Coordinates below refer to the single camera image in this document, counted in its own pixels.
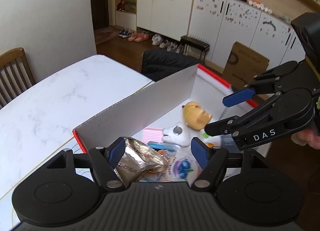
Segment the rug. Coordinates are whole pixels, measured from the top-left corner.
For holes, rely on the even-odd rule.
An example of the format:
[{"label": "rug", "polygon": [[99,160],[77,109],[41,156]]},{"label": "rug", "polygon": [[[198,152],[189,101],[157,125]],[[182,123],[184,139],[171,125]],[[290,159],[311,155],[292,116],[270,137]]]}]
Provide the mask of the rug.
[{"label": "rug", "polygon": [[113,27],[102,28],[94,31],[94,41],[96,45],[118,37],[119,30]]}]

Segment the cabinet door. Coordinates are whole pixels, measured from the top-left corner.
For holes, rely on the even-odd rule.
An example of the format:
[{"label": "cabinet door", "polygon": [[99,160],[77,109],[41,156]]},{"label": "cabinet door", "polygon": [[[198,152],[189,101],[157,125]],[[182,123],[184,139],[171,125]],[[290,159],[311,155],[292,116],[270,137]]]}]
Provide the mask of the cabinet door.
[{"label": "cabinet door", "polygon": [[162,35],[167,34],[170,1],[152,0],[151,31]]},{"label": "cabinet door", "polygon": [[237,0],[227,0],[211,62],[224,68],[233,44],[250,46],[261,11]]},{"label": "cabinet door", "polygon": [[286,63],[290,60],[295,61],[301,61],[304,59],[304,56],[306,55],[303,46],[296,34],[296,32],[293,33],[290,44],[288,45],[287,51],[284,54],[284,57],[280,64]]},{"label": "cabinet door", "polygon": [[206,59],[210,60],[216,45],[227,0],[194,0],[189,34],[210,44]]},{"label": "cabinet door", "polygon": [[250,48],[268,58],[268,69],[273,68],[280,64],[293,32],[291,26],[262,13]]},{"label": "cabinet door", "polygon": [[180,40],[188,32],[192,0],[171,0],[167,36]]},{"label": "cabinet door", "polygon": [[137,0],[137,27],[150,30],[152,0]]}]

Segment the wooden chair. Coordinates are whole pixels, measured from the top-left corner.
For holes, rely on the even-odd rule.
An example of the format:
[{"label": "wooden chair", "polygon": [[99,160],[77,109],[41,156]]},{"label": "wooden chair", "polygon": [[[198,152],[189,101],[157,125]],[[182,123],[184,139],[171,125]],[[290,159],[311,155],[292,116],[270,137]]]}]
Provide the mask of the wooden chair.
[{"label": "wooden chair", "polygon": [[36,82],[23,48],[15,48],[0,55],[1,107],[4,107],[19,94],[35,84]]}]

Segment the white box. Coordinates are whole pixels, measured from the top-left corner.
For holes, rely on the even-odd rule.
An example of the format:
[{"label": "white box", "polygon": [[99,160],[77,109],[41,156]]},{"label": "white box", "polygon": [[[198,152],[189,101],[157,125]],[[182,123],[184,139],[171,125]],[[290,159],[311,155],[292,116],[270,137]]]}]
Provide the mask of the white box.
[{"label": "white box", "polygon": [[[257,104],[252,100],[226,108],[222,99],[232,93],[230,84],[202,65],[195,65],[166,77],[106,108],[74,130],[83,152],[97,146],[108,147],[120,136],[142,139],[145,127],[172,127],[182,120],[182,105],[189,101],[200,103],[214,121],[233,115],[241,116]],[[190,129],[191,137],[199,131]],[[256,150],[267,155],[270,144]],[[237,174],[239,170],[228,170]]]}]

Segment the white tooth-shaped toy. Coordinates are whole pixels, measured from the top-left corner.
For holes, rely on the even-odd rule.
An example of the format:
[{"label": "white tooth-shaped toy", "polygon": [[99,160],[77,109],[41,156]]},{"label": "white tooth-shaped toy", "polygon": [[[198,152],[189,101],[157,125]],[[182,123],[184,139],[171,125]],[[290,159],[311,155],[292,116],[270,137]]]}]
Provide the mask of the white tooth-shaped toy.
[{"label": "white tooth-shaped toy", "polygon": [[190,145],[189,129],[184,123],[179,122],[172,127],[163,128],[162,134],[164,143],[177,144],[182,147]]}]

